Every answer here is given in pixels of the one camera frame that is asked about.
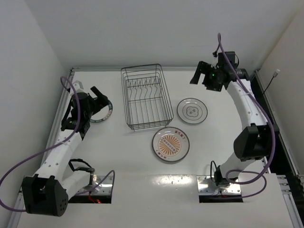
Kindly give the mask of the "metal base plate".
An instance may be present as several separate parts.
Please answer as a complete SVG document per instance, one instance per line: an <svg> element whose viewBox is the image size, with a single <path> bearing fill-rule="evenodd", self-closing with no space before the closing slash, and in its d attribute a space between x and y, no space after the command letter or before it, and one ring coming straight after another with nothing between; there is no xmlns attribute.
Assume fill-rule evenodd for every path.
<svg viewBox="0 0 304 228"><path fill-rule="evenodd" d="M94 175L91 185L85 186L79 190L79 192L88 191L96 186L95 189L91 190L92 195L110 195L112 193L114 176L110 174L103 182L101 182L103 178L104 176Z"/></svg>
<svg viewBox="0 0 304 228"><path fill-rule="evenodd" d="M239 184L216 185L210 176L197 176L199 196L241 196Z"/></svg>

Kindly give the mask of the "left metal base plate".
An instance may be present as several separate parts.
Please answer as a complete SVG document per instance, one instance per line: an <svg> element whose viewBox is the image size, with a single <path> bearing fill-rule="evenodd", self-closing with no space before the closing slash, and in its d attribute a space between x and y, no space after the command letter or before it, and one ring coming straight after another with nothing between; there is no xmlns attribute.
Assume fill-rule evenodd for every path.
<svg viewBox="0 0 304 228"><path fill-rule="evenodd" d="M79 192L88 191L96 186L95 189L91 190L92 195L110 195L112 193L114 176L110 174L103 182L101 182L103 178L104 176L94 175L91 185L85 186L79 190Z"/></svg>

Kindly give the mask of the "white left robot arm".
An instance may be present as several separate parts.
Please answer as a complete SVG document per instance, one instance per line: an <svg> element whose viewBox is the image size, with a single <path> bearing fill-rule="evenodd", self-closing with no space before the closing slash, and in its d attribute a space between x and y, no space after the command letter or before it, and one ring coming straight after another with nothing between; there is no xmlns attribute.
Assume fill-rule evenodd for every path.
<svg viewBox="0 0 304 228"><path fill-rule="evenodd" d="M93 115L108 106L109 100L95 86L93 98L81 88L71 92L71 98L57 137L58 146L53 148L33 176L22 181L23 199L28 214L62 216L69 200L82 188L91 185L94 168L76 168L64 179L64 172L78 145L90 128Z"/></svg>

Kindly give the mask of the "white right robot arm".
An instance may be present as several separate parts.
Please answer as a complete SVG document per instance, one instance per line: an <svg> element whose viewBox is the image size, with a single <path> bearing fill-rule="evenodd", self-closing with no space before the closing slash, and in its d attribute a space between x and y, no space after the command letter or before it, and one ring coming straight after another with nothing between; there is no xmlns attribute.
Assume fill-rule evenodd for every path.
<svg viewBox="0 0 304 228"><path fill-rule="evenodd" d="M231 96L239 114L242 131L234 140L233 153L227 161L216 168L216 185L234 183L239 173L257 160L268 157L268 163L258 177L265 173L275 155L279 128L255 99L249 75L238 67L238 57L232 51L218 53L215 66L204 61L198 63L191 84L198 84L204 75L203 85L207 90L220 92L223 88Z"/></svg>

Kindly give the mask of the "white plate grey flower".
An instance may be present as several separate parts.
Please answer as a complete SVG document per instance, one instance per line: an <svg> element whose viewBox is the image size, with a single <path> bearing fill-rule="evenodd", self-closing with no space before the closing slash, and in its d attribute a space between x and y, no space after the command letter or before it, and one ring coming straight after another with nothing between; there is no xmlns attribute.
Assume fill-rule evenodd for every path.
<svg viewBox="0 0 304 228"><path fill-rule="evenodd" d="M186 98L177 105L178 117L188 124L200 124L208 117L207 106L196 98Z"/></svg>

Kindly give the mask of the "white plate dark blue rim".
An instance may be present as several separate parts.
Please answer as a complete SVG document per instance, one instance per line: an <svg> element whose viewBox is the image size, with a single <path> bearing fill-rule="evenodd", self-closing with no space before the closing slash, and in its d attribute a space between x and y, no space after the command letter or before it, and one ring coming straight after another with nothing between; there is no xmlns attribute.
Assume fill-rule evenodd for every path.
<svg viewBox="0 0 304 228"><path fill-rule="evenodd" d="M111 101L109 101L108 113L106 114L106 116L101 119L98 119L98 120L90 119L90 123L98 124L98 123L104 122L111 116L112 112L113 112L113 104Z"/></svg>

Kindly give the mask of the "orange sunburst plate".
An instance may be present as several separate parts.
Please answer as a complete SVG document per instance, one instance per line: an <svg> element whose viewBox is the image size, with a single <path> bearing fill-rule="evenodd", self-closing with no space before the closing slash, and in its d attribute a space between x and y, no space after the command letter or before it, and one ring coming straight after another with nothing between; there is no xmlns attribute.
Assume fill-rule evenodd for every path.
<svg viewBox="0 0 304 228"><path fill-rule="evenodd" d="M164 127L154 134L152 150L161 161L177 163L188 155L190 141L183 130L176 127Z"/></svg>

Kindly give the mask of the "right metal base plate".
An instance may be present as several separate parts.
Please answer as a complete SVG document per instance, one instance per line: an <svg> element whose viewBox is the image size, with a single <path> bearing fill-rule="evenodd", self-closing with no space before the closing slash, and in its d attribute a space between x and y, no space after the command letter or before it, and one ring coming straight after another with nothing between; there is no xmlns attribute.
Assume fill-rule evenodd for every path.
<svg viewBox="0 0 304 228"><path fill-rule="evenodd" d="M210 176L197 176L199 196L241 196L239 184L216 185Z"/></svg>

